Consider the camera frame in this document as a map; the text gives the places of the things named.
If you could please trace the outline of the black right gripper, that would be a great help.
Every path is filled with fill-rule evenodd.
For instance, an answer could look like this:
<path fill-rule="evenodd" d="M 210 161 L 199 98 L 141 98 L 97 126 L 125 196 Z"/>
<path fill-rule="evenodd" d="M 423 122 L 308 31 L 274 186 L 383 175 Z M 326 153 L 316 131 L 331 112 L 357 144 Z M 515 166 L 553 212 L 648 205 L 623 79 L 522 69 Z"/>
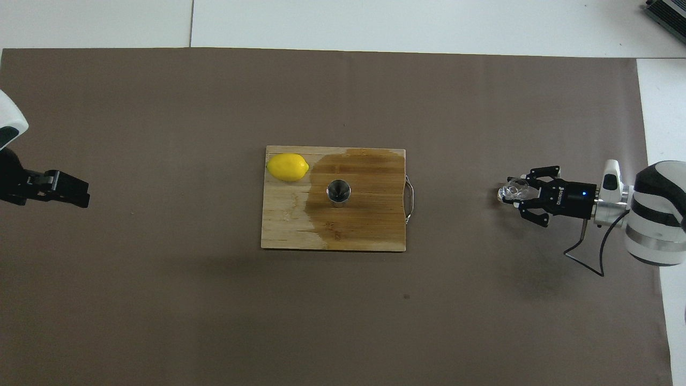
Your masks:
<path fill-rule="evenodd" d="M 519 201 L 520 216 L 543 228 L 549 226 L 550 214 L 571 218 L 591 218 L 595 207 L 597 185 L 557 179 L 559 165 L 531 168 L 528 174 L 508 177 L 509 184 L 539 190 L 541 199 Z"/>

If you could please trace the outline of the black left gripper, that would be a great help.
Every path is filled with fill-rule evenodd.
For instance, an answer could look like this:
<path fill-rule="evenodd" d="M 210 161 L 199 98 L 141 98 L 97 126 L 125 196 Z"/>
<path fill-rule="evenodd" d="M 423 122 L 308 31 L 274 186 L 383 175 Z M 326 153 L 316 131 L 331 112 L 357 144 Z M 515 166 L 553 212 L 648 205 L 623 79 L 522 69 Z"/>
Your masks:
<path fill-rule="evenodd" d="M 25 183 L 28 198 L 36 201 L 58 201 L 80 208 L 88 208 L 90 195 L 89 184 L 71 174 L 58 169 L 49 169 L 44 173 L 32 170 L 25 171 L 19 157 L 12 149 L 5 147 L 1 151 L 1 200 L 19 206 L 26 205 L 26 198 L 14 196 L 17 186 Z"/>

